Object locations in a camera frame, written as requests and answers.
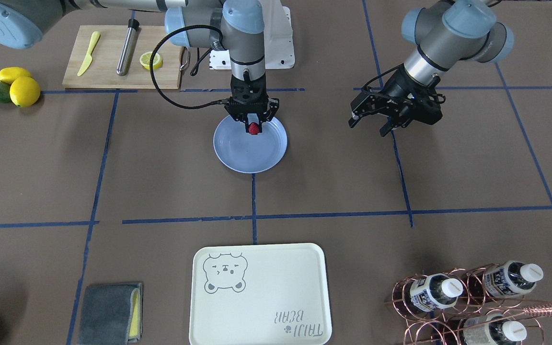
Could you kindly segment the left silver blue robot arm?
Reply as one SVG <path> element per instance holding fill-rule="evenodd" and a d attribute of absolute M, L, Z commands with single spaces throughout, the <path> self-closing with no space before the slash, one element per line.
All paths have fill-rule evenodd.
<path fill-rule="evenodd" d="M 446 98 L 436 92 L 443 74 L 458 61 L 495 63 L 511 52 L 515 36 L 498 22 L 486 0 L 439 0 L 431 7 L 417 7 L 403 19 L 401 33 L 415 49 L 400 65 L 388 70 L 390 78 L 381 90 L 368 81 L 351 101 L 349 127 L 368 115 L 388 118 L 379 133 L 407 127 L 417 121 L 438 122 Z"/>

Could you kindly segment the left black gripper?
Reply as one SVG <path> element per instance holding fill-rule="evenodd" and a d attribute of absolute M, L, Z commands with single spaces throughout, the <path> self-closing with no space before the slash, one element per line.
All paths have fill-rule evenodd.
<path fill-rule="evenodd" d="M 393 72 L 392 76 L 380 91 L 370 88 L 373 81 L 390 72 Z M 432 76 L 429 85 L 420 84 L 408 76 L 403 65 L 398 65 L 363 85 L 360 94 L 351 101 L 348 125 L 355 127 L 367 115 L 387 116 L 386 124 L 379 130 L 381 137 L 385 137 L 399 127 L 407 127 L 412 121 L 436 124 L 443 116 L 444 95 L 436 92 L 440 81 L 439 76 Z"/>

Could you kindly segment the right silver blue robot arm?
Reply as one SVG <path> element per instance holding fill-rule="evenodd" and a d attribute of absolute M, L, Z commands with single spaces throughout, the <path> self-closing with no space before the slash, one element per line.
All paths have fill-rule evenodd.
<path fill-rule="evenodd" d="M 250 135 L 279 108 L 266 89 L 263 7 L 258 0 L 0 0 L 0 44 L 31 48 L 72 11 L 120 7 L 165 15 L 166 37 L 178 46 L 228 51 L 231 96 L 218 100 Z"/>

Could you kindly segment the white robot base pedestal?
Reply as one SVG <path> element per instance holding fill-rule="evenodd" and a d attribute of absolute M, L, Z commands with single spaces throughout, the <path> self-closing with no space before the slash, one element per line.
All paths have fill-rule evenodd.
<path fill-rule="evenodd" d="M 248 8 L 248 4 L 260 6 L 263 14 L 265 68 L 294 68 L 296 59 L 290 9 L 280 0 L 232 0 L 224 2 L 223 17 L 239 28 L 241 24 L 249 24 L 252 29 L 258 27 L 253 21 L 259 10 Z"/>

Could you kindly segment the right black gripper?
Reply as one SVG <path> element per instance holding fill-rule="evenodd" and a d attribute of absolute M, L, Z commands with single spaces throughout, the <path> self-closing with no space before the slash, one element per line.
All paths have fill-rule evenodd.
<path fill-rule="evenodd" d="M 257 134 L 263 132 L 263 123 L 269 122 L 279 110 L 280 101 L 278 98 L 270 98 L 267 94 L 266 80 L 257 79 L 243 81 L 232 79 L 230 82 L 231 97 L 224 105 L 224 109 L 234 120 L 245 126 L 245 132 L 249 133 L 252 120 L 248 114 L 256 114 Z"/>

